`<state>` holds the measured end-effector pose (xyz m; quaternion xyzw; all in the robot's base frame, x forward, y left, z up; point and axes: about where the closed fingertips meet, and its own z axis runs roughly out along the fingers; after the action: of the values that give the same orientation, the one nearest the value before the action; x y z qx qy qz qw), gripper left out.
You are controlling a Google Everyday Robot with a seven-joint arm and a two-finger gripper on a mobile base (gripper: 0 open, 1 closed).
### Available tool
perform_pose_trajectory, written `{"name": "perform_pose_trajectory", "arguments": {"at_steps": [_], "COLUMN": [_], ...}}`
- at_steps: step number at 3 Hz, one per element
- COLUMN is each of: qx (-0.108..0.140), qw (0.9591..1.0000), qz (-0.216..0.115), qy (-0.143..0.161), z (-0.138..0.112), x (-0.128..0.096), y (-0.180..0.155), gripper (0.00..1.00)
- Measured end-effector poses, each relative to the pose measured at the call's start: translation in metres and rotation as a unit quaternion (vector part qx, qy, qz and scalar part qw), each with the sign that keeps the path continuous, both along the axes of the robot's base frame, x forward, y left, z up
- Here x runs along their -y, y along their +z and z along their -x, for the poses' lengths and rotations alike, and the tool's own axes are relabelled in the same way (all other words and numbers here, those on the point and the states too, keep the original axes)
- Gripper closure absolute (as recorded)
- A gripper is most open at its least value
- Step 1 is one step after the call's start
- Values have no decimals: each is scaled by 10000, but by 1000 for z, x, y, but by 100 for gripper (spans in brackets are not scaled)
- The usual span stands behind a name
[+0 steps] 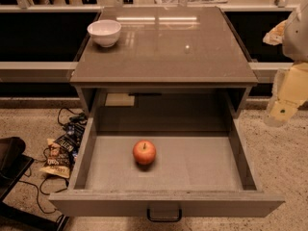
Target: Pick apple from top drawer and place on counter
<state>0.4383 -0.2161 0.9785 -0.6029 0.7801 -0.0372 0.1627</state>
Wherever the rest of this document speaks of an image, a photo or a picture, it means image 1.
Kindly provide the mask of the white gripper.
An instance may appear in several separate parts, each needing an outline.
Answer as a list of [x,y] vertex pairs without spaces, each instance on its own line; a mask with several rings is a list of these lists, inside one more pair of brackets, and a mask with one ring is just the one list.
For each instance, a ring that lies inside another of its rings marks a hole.
[[[283,45],[283,54],[295,62],[308,62],[308,0],[303,0],[290,14],[263,37],[268,45]],[[275,75],[272,97],[264,122],[281,127],[308,100],[308,64],[294,63]]]

